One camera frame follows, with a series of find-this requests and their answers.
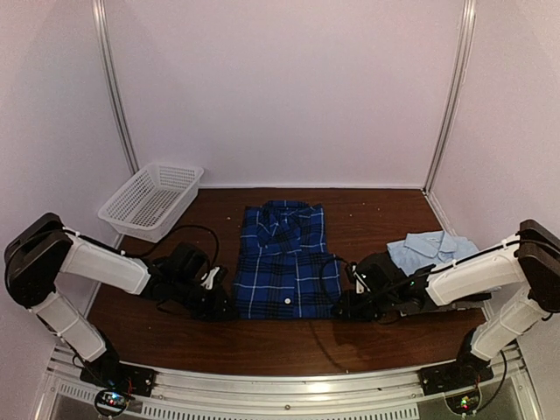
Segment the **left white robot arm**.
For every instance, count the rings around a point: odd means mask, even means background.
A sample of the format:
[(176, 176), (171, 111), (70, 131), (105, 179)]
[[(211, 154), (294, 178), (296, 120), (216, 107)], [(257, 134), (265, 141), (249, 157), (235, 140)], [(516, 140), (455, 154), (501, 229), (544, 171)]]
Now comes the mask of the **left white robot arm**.
[(120, 387), (126, 371), (111, 343), (67, 297), (68, 281), (107, 285), (157, 304), (176, 303), (201, 321), (229, 321), (237, 314), (222, 285), (227, 269), (192, 244), (154, 256), (117, 249), (66, 226), (46, 213), (5, 248), (4, 284), (11, 299), (36, 316), (108, 389)]

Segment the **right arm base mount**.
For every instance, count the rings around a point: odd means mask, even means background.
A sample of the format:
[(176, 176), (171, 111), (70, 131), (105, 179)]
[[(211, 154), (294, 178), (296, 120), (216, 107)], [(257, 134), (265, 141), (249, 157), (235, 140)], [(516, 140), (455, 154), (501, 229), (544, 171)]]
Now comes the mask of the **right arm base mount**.
[(454, 361), (421, 368), (418, 376), (425, 396), (474, 387), (494, 378), (489, 360), (482, 360), (472, 352), (472, 329), (463, 339)]

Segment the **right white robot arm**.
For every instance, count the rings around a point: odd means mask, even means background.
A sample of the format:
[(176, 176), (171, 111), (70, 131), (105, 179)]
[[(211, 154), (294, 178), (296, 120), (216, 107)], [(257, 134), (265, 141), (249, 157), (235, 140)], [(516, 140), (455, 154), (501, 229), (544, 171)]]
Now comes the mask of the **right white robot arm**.
[(332, 315), (344, 320), (456, 310), (488, 300), (501, 286), (518, 285), (497, 314), (465, 336), (448, 370), (460, 387), (503, 347), (559, 311), (559, 239), (532, 219), (522, 221), (516, 234), (463, 258), (404, 271), (389, 253), (377, 253), (348, 264), (346, 274), (354, 287), (332, 307)]

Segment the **blue plaid long sleeve shirt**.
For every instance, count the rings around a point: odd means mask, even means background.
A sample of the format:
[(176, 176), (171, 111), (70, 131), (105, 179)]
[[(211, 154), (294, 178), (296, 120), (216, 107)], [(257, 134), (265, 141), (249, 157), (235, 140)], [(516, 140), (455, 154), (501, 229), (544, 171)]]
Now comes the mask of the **blue plaid long sleeve shirt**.
[(271, 200), (241, 224), (233, 300), (241, 319), (329, 319), (342, 292), (340, 260), (327, 247), (322, 205)]

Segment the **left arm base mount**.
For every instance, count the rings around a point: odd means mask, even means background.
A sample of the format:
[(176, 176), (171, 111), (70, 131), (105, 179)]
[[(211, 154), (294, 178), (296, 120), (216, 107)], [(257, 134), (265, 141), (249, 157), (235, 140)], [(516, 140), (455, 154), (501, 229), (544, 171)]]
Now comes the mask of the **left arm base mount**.
[(76, 354), (82, 365), (80, 379), (126, 396), (151, 396), (156, 371), (122, 363), (112, 344), (108, 342), (101, 355), (92, 361)]

